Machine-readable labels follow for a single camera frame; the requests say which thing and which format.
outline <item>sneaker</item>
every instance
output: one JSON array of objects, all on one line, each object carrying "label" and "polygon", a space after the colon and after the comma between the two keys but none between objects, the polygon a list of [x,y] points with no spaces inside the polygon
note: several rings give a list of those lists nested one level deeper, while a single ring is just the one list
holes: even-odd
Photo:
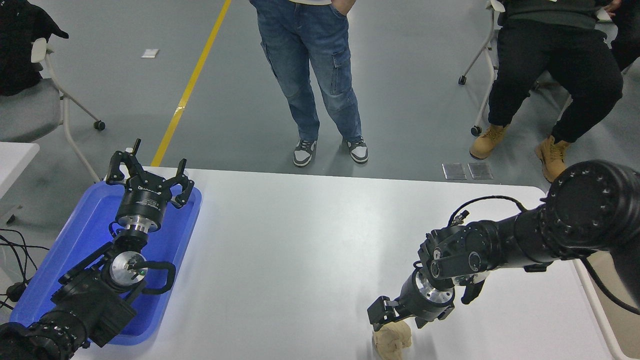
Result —
[{"label": "sneaker", "polygon": [[297,167],[307,166],[316,152],[316,143],[317,141],[300,139],[298,146],[293,150],[293,165]]},{"label": "sneaker", "polygon": [[484,160],[491,155],[493,148],[498,145],[502,139],[504,138],[504,133],[507,131],[507,126],[497,126],[490,125],[484,134],[482,134],[479,138],[477,138],[473,145],[471,145],[471,149],[469,149],[469,154],[475,159]]},{"label": "sneaker", "polygon": [[556,143],[556,139],[549,136],[536,147],[536,155],[542,161],[542,174],[548,182],[553,183],[566,169],[564,154],[569,145],[571,143],[564,140]]},{"label": "sneaker", "polygon": [[367,162],[369,159],[369,150],[367,149],[367,144],[362,138],[354,142],[347,141],[347,146],[349,147],[349,153],[351,153],[353,161],[359,164]]}]

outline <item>gray concrete floor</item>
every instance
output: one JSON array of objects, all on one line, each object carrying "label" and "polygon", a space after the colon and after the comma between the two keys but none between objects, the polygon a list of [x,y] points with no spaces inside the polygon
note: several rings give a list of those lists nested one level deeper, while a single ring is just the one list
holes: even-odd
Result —
[{"label": "gray concrete floor", "polygon": [[[91,164],[104,174],[115,150],[141,138],[138,159],[149,165],[223,0],[32,3],[70,34],[51,40],[63,86],[107,125],[94,130],[91,118],[72,107],[72,133]],[[484,2],[366,0],[357,2],[349,20],[353,86],[370,150],[366,165],[351,160],[320,106],[316,158],[305,168],[293,166],[296,126],[260,48],[255,10],[238,0],[228,9],[161,165],[173,167],[186,158],[191,168],[445,181],[442,163],[476,162],[468,154],[470,128],[489,82],[486,65],[471,70],[466,86],[458,85],[458,77],[488,29]],[[612,26],[605,30],[615,33]],[[145,49],[160,52],[156,59],[141,59]],[[605,159],[639,169],[639,97],[636,66],[625,76],[624,98],[572,146],[566,162]],[[548,190],[533,149],[565,98],[561,89],[534,92],[485,161],[494,179],[472,180],[467,169],[466,182]],[[62,128],[37,143],[40,152],[0,204],[22,204],[11,228],[32,245],[50,246],[92,181]],[[45,255],[33,253],[37,262]],[[18,280],[9,257],[2,267]]]}]

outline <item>black pants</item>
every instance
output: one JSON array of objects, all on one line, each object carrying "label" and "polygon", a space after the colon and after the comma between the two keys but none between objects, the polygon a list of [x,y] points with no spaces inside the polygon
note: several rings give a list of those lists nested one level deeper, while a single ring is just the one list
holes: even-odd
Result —
[{"label": "black pants", "polygon": [[507,20],[498,35],[498,77],[489,96],[489,122],[505,126],[545,71],[573,98],[551,135],[575,142],[622,97],[622,77],[606,34],[594,29]]},{"label": "black pants", "polygon": [[618,34],[611,42],[611,51],[620,70],[624,70],[640,56],[640,0],[623,1],[612,20]]}]

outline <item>denim jeans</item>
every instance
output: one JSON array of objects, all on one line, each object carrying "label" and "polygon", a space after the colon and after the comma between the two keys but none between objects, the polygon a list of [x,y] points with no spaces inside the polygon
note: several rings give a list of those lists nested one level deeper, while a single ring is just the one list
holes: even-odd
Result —
[{"label": "denim jeans", "polygon": [[605,37],[595,29],[507,20],[498,34],[498,78],[489,94],[489,123],[511,123],[546,69],[573,99],[551,135],[575,142],[622,97],[622,77]]},{"label": "denim jeans", "polygon": [[362,136],[358,101],[351,87],[349,23],[333,5],[289,0],[250,0],[258,13],[262,48],[287,98],[302,140],[317,140],[320,121],[309,79],[316,74],[324,107],[347,141]]}]

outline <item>robotic arm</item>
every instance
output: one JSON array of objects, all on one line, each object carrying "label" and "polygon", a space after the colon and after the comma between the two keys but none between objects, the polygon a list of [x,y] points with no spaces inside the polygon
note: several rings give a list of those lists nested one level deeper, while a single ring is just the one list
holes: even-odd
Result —
[{"label": "robotic arm", "polygon": [[469,304],[490,270],[544,272],[555,260],[609,251],[623,284],[640,303],[640,177],[631,168],[585,161],[563,172],[544,205],[498,222],[433,230],[420,245],[420,261],[400,296],[380,296],[367,312],[374,330],[414,316],[418,328],[454,309],[454,287]]},{"label": "robotic arm", "polygon": [[[175,177],[164,179],[142,169],[136,159],[140,139],[131,152],[116,151],[111,157],[109,185],[124,185],[115,221],[123,227],[107,242],[59,279],[62,287],[51,297],[55,307],[25,328],[19,323],[0,325],[0,359],[67,360],[91,339],[103,347],[136,316],[131,306],[140,294],[159,295],[173,286],[175,266],[148,261],[142,254],[148,233],[160,229],[169,202],[176,208],[187,203],[194,182],[184,174],[182,159]],[[120,171],[123,163],[129,178]],[[171,188],[182,186],[173,196]],[[148,288],[144,280],[150,269],[167,270],[166,284]]]}]

